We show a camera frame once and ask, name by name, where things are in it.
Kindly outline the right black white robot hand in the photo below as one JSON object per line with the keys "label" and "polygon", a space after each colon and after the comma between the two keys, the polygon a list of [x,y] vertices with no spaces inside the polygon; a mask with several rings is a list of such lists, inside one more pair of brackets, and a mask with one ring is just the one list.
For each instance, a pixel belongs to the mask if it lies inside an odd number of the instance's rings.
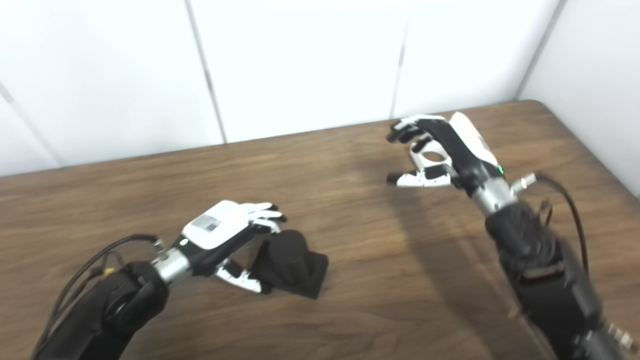
{"label": "right black white robot hand", "polygon": [[493,178],[505,174],[491,148],[468,116],[455,112],[449,119],[416,114],[390,126],[390,143],[409,144],[415,169],[391,172],[388,185],[403,188],[432,188],[452,185],[468,196]]}

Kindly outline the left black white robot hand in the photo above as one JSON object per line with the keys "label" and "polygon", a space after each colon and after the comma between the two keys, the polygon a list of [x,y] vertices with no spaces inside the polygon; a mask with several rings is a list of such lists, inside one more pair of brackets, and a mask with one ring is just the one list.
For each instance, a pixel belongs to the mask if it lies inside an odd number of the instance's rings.
{"label": "left black white robot hand", "polygon": [[188,260],[191,276],[217,276],[240,289],[270,294],[270,285],[231,256],[255,236],[280,233],[286,221],[274,203],[222,200],[186,224],[174,246]]}

